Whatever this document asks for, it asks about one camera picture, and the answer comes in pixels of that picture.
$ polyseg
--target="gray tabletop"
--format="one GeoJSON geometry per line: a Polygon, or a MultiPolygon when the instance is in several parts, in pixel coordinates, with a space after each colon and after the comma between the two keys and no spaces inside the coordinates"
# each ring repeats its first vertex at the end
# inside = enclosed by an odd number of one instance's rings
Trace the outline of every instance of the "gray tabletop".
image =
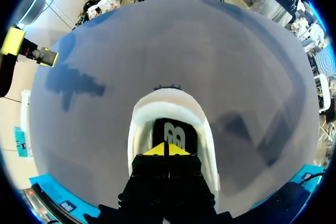
{"type": "Polygon", "coordinates": [[[147,1],[104,14],[54,46],[30,101],[40,174],[93,204],[117,207],[128,179],[133,106],[158,85],[180,84],[211,125],[220,209],[247,211],[311,162],[318,99],[299,41],[237,6],[147,1]]]}

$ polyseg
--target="shoe insole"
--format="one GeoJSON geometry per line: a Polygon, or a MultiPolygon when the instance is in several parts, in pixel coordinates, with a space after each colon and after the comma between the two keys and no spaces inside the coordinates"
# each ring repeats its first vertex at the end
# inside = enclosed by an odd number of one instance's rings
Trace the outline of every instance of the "shoe insole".
{"type": "Polygon", "coordinates": [[[190,124],[173,119],[157,119],[153,127],[153,147],[167,141],[189,153],[197,153],[197,133],[190,124]]]}

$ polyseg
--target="white shoe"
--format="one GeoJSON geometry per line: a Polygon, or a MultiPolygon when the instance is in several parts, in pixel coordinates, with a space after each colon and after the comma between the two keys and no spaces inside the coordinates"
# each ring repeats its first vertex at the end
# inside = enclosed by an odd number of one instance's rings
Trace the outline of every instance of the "white shoe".
{"type": "Polygon", "coordinates": [[[215,195],[217,210],[219,176],[214,141],[205,114],[191,95],[175,88],[162,88],[137,102],[128,137],[129,175],[132,174],[135,156],[157,146],[160,139],[174,143],[189,153],[197,152],[202,174],[215,195]],[[162,137],[153,139],[156,134],[162,137]]]}

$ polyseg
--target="yellow triangle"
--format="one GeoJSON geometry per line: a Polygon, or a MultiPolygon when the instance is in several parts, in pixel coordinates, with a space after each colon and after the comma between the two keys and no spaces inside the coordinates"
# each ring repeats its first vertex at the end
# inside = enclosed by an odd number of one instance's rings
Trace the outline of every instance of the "yellow triangle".
{"type": "MultiPolygon", "coordinates": [[[[160,156],[164,155],[164,143],[161,143],[161,144],[157,145],[156,147],[150,149],[146,153],[144,153],[144,155],[154,155],[154,154],[158,154],[160,156]]],[[[175,154],[189,155],[188,152],[179,148],[177,145],[169,144],[169,155],[172,156],[172,155],[175,155],[175,154]]]]}

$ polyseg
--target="desk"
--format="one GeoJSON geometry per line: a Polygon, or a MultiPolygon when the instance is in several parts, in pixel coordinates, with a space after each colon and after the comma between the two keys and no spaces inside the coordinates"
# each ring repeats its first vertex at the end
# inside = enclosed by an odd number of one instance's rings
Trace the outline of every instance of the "desk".
{"type": "Polygon", "coordinates": [[[312,162],[313,74],[297,38],[257,13],[209,0],[145,1],[103,14],[53,47],[30,99],[40,174],[92,205],[118,207],[133,106],[180,84],[212,128],[221,211],[242,214],[312,162]]]}

